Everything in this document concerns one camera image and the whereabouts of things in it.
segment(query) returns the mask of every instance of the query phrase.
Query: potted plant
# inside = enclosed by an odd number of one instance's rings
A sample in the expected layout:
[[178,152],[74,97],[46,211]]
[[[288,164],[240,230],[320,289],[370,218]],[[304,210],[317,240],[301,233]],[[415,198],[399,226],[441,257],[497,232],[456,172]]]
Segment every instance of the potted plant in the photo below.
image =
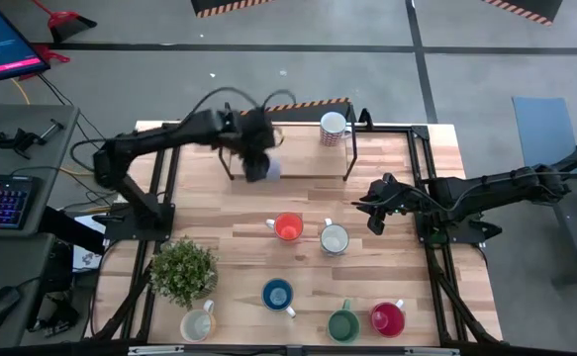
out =
[[151,262],[151,285],[161,296],[191,310],[218,284],[218,259],[208,248],[185,238],[163,246]]

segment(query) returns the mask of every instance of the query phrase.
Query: concrete floor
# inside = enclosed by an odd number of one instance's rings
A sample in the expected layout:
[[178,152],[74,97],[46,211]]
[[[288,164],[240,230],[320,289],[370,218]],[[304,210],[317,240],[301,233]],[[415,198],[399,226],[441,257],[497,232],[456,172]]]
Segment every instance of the concrete floor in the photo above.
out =
[[[72,43],[372,48],[414,44],[405,0],[276,0],[208,19],[196,19],[188,0],[46,3],[99,22]],[[425,46],[577,47],[577,0],[563,4],[551,28],[478,0],[416,0],[415,5]],[[32,42],[50,40],[45,14],[29,2],[0,0],[0,8]],[[297,49],[65,50],[61,53],[72,61],[54,67],[47,78],[105,135],[129,131],[136,120],[180,118],[206,92],[223,85],[237,86],[256,98],[279,88],[292,90],[300,101],[348,96],[356,107],[369,108],[378,122],[427,122],[413,53],[360,52],[359,47],[344,47],[339,53]],[[511,101],[516,95],[564,97],[577,140],[576,53],[427,54],[426,62],[437,120],[455,124],[468,176],[524,164]],[[24,86],[33,103],[56,103],[38,79]],[[225,99],[244,107],[239,98],[227,94],[212,103]],[[12,83],[0,82],[0,103],[21,102]],[[73,138],[80,139],[79,134]],[[60,177],[50,203],[60,207],[83,200],[83,191]],[[575,263],[552,210],[521,203],[489,212],[486,220],[505,230],[487,247],[505,339],[516,345],[577,351],[577,287],[556,290],[549,282]]]

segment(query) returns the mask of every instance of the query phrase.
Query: wooden table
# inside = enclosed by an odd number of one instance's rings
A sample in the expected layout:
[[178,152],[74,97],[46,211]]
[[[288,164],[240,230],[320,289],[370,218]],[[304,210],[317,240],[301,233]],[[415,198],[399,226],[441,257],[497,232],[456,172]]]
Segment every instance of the wooden table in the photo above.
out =
[[[161,124],[138,122],[137,128]],[[430,125],[429,131],[437,175],[464,177],[454,127]],[[254,184],[229,180],[217,152],[208,147],[183,147],[173,197],[176,219],[172,238],[188,235],[215,249],[220,258],[220,282],[210,296],[216,302],[218,328],[206,343],[333,344],[326,331],[328,318],[344,299],[351,299],[361,321],[361,334],[354,345],[438,345],[427,260],[417,242],[413,217],[388,217],[384,233],[377,236],[366,226],[368,216],[349,204],[383,173],[391,172],[396,179],[412,183],[407,141],[402,134],[359,133],[357,147],[358,160],[347,182],[300,178]],[[145,191],[154,157],[139,157],[130,170]],[[305,228],[299,243],[282,244],[265,226],[266,219],[282,212],[302,216]],[[347,228],[351,240],[344,256],[322,254],[318,234],[324,218]],[[106,257],[95,309],[97,328],[125,297],[136,250],[135,242],[124,241]],[[452,250],[462,299],[487,330],[501,338],[482,256],[470,245],[453,245]],[[261,302],[262,286],[275,277],[293,286],[294,319],[285,312],[269,311]],[[398,299],[405,301],[405,331],[394,339],[377,336],[368,322],[368,310]],[[444,306],[449,331],[455,335],[451,305],[445,302]],[[133,334],[142,312],[143,298],[137,305]],[[185,314],[186,310],[156,297],[149,342],[183,343],[179,324]]]

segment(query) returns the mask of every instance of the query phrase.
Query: keyboard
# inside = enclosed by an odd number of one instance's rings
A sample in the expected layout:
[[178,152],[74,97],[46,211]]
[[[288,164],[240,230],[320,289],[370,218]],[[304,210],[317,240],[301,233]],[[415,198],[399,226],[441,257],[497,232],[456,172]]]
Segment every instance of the keyboard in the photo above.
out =
[[40,179],[0,175],[0,228],[22,229]]

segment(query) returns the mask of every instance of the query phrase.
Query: green mug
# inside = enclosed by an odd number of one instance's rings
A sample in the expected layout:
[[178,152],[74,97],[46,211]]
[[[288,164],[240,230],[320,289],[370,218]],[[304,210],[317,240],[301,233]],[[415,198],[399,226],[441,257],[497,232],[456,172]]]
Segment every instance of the green mug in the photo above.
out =
[[343,308],[330,316],[328,334],[336,342],[349,343],[354,341],[359,333],[358,316],[349,310],[349,300],[345,300]]

